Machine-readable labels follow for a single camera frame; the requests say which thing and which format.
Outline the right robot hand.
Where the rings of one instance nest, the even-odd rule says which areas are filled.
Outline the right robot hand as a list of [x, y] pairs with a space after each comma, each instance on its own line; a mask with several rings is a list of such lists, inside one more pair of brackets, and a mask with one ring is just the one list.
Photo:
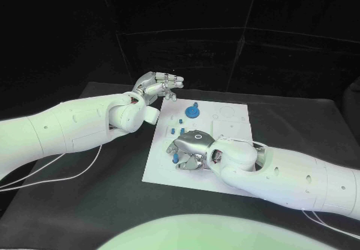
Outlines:
[[208, 150], [215, 143], [214, 137], [201, 130], [183, 133], [168, 147], [168, 154], [183, 152], [191, 156], [186, 162], [175, 162], [179, 170], [201, 170], [205, 168], [208, 160]]

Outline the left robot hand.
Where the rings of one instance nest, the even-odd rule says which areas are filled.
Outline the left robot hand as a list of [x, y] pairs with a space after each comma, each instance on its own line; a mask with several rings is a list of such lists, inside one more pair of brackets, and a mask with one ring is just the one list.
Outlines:
[[185, 87], [185, 78], [163, 72], [149, 72], [137, 80], [133, 92], [145, 99], [146, 105], [152, 105], [159, 97], [178, 101], [172, 89]]

